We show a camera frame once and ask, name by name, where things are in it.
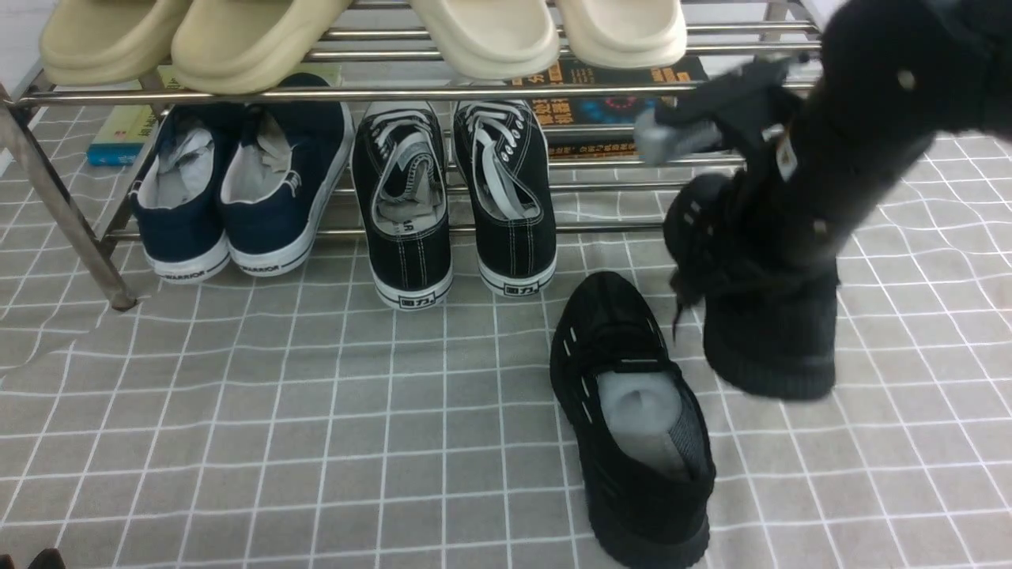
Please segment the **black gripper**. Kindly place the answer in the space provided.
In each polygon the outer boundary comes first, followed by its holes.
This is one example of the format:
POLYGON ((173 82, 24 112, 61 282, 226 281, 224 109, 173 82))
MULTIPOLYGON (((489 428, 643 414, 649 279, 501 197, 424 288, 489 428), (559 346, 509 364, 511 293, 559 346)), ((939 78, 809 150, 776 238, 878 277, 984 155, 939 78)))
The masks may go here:
POLYGON ((800 109, 799 95, 785 82, 810 58, 802 53, 746 62, 679 95, 675 104, 658 101, 635 121, 636 151, 650 165, 705 150, 761 159, 766 141, 787 129, 800 109))

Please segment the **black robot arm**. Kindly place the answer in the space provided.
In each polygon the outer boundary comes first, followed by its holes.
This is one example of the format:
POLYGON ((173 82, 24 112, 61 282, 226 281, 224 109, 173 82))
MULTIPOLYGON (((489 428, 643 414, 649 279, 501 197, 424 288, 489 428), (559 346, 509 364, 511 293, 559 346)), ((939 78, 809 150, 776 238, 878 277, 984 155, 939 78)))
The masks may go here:
POLYGON ((746 158, 712 230, 666 220, 680 266, 715 262, 719 239, 763 266, 824 266, 936 134, 1010 139, 1008 1, 848 1, 819 58, 806 97, 784 85, 798 55, 748 62, 637 123, 647 160, 697 150, 708 127, 746 158))

